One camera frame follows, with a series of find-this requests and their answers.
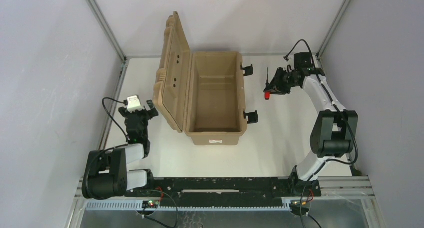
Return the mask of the red handled black screwdriver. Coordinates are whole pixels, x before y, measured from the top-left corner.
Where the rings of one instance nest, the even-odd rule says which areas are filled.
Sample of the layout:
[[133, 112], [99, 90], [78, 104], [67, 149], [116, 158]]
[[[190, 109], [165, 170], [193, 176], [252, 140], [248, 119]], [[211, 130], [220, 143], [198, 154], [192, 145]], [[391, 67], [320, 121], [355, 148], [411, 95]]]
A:
[[266, 68], [266, 83], [265, 83], [265, 88], [264, 88], [264, 98], [266, 100], [269, 100], [270, 96], [271, 96], [271, 92], [269, 91], [269, 89], [270, 89], [269, 85], [270, 85], [270, 82], [269, 82], [269, 67], [267, 67]]

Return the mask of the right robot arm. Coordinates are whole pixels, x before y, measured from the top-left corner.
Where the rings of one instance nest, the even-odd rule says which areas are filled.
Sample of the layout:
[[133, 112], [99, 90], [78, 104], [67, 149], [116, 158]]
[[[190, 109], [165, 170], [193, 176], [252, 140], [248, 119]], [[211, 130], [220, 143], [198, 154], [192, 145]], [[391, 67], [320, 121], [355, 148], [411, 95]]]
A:
[[309, 139], [310, 152], [289, 176], [290, 187], [296, 190], [313, 186], [319, 173], [331, 162], [354, 165], [356, 157], [352, 161], [342, 161], [341, 157], [351, 152], [358, 155], [359, 149], [357, 112], [348, 110], [335, 97], [323, 69], [316, 66], [310, 52], [295, 53], [292, 65], [277, 68], [274, 77], [265, 83], [264, 97], [268, 100], [271, 95], [289, 94], [294, 87], [308, 94], [317, 111]]

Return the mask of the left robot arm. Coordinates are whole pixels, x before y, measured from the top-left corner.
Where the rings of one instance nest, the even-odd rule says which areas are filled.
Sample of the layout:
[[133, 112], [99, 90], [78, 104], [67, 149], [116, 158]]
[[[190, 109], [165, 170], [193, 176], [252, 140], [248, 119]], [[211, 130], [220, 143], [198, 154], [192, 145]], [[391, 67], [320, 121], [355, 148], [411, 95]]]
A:
[[150, 154], [149, 120], [158, 116], [152, 100], [143, 107], [138, 96], [128, 97], [119, 112], [124, 118], [126, 142], [105, 150], [91, 151], [82, 180], [84, 198], [105, 200], [123, 196], [135, 188], [151, 188], [153, 174], [149, 169], [131, 170], [128, 165]]

